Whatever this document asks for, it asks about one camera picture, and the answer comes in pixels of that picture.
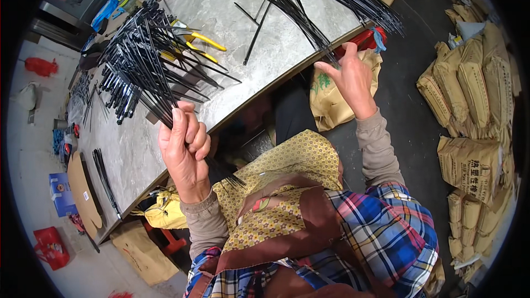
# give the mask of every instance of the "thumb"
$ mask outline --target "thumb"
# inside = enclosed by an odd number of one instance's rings
[[[188,129],[188,119],[180,108],[174,108],[171,112],[173,113],[173,128],[171,129],[168,148],[184,151],[186,149],[184,139]]]
[[[335,69],[329,63],[318,61],[318,62],[315,62],[314,66],[315,66],[315,68],[318,68],[318,69],[322,70],[329,77],[331,77],[334,81],[336,81],[341,76],[340,75],[340,71]]]

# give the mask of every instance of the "blue plaid sleeve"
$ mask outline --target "blue plaid sleeve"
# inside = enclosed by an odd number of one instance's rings
[[[197,283],[197,281],[201,278],[202,273],[199,271],[199,268],[209,259],[218,257],[220,255],[221,249],[218,247],[212,247],[204,250],[191,262],[191,269],[188,273],[188,285],[186,286],[186,291],[184,292],[183,298],[188,298],[191,289],[194,288],[195,283]],[[211,288],[208,288],[206,292],[211,293]]]
[[[413,297],[438,258],[430,212],[395,183],[366,194],[328,191],[351,247],[398,297]]]

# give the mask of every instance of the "blue cardboard box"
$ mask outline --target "blue cardboard box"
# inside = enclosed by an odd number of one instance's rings
[[[70,191],[68,184],[68,174],[60,172],[57,174],[49,174],[51,200],[55,204],[57,215],[59,217],[77,214],[77,207],[75,206],[74,197]]]

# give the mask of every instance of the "gray sleeve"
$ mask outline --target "gray sleeve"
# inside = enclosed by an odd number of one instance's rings
[[[206,199],[196,204],[181,202],[180,209],[186,215],[190,229],[190,257],[194,260],[204,250],[222,248],[229,237],[225,216],[219,208],[217,194],[211,190]]]
[[[362,150],[362,173],[366,185],[374,186],[385,182],[398,182],[405,185],[399,162],[390,144],[390,134],[386,131],[386,120],[377,112],[364,120],[357,120],[357,139]]]

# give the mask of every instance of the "sleeve cuff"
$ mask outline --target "sleeve cuff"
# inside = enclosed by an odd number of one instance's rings
[[[210,194],[202,202],[196,204],[186,204],[180,202],[180,210],[184,215],[186,214],[198,214],[204,212],[205,210],[211,208],[217,202],[217,194],[213,189],[210,189]]]
[[[377,112],[374,113],[374,115],[365,118],[364,120],[358,120],[357,121],[357,129],[359,130],[372,130],[376,128],[377,126],[381,125],[383,122],[383,116],[381,116],[381,112],[379,110],[379,107],[377,108]]]

